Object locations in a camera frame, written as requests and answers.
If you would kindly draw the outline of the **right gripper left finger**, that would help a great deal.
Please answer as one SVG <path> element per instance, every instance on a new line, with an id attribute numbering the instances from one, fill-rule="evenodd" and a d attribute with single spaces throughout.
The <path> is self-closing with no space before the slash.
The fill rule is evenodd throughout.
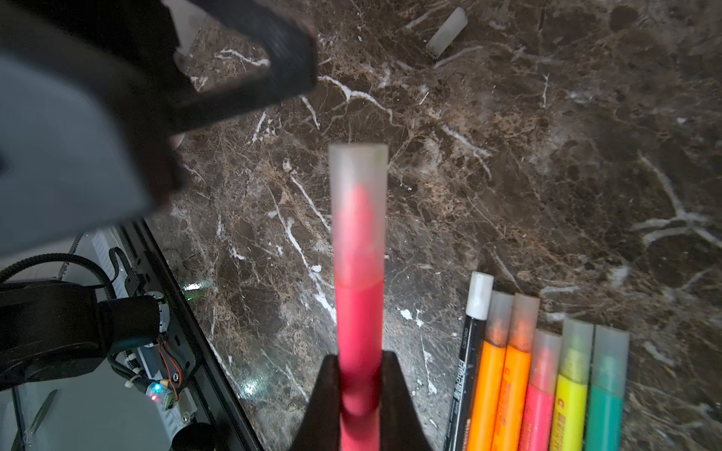
<path id="1" fill-rule="evenodd" d="M 290 450 L 338 451 L 340 405 L 338 357 L 334 354 L 325 355 Z"/>

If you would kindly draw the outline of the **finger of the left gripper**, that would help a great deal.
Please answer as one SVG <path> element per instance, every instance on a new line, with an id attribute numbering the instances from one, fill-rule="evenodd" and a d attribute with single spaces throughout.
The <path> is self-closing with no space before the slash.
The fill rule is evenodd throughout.
<path id="1" fill-rule="evenodd" d="M 173 135 L 282 103 L 315 88 L 318 49 L 309 26 L 277 12 L 265 1 L 194 4 L 223 26 L 262 47 L 269 67 L 262 77 L 235 79 L 173 101 L 169 110 L 169 131 Z"/>

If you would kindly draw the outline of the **black white marker pen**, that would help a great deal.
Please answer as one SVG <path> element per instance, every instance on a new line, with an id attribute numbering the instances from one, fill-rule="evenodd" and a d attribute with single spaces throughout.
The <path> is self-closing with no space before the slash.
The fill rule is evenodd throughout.
<path id="1" fill-rule="evenodd" d="M 444 450 L 466 449 L 466 426 L 471 415 L 479 352 L 485 336 L 493 285 L 494 278 L 490 274 L 472 272 Z"/>

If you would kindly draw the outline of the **translucent pen cap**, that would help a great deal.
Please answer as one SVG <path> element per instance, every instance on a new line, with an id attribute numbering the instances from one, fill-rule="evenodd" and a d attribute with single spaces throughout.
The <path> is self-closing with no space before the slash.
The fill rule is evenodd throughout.
<path id="1" fill-rule="evenodd" d="M 434 59 L 440 58 L 443 52 L 462 33 L 468 24 L 466 11 L 457 8 L 434 33 L 426 44 L 427 53 Z"/>

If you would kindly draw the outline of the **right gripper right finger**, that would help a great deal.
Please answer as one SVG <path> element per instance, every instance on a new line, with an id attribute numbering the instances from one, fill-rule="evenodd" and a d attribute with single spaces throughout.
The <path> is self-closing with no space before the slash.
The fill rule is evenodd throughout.
<path id="1" fill-rule="evenodd" d="M 381 370 L 380 449 L 430 451 L 395 353 L 383 351 Z"/>

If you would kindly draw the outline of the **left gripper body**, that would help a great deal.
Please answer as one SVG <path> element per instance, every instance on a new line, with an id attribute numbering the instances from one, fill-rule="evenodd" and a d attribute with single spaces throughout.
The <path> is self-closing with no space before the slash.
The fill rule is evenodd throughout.
<path id="1" fill-rule="evenodd" d="M 1 251 L 135 219 L 182 184 L 158 1 L 1 5 Z"/>

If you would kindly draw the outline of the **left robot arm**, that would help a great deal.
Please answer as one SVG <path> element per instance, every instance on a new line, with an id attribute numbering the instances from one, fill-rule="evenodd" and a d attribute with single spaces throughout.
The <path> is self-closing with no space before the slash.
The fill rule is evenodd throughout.
<path id="1" fill-rule="evenodd" d="M 14 254 L 98 227 L 139 244 L 152 285 L 170 272 L 143 216 L 180 188 L 171 139 L 281 103 L 317 82 L 309 26 L 264 1 L 199 8 L 265 50 L 265 73 L 197 92 L 175 63 L 159 1 L 5 1 L 1 5 L 1 252 Z M 95 274 L 106 297 L 67 282 L 1 274 L 1 386 L 76 377 L 154 342 L 162 311 L 148 295 L 118 297 L 85 257 L 41 256 Z"/>

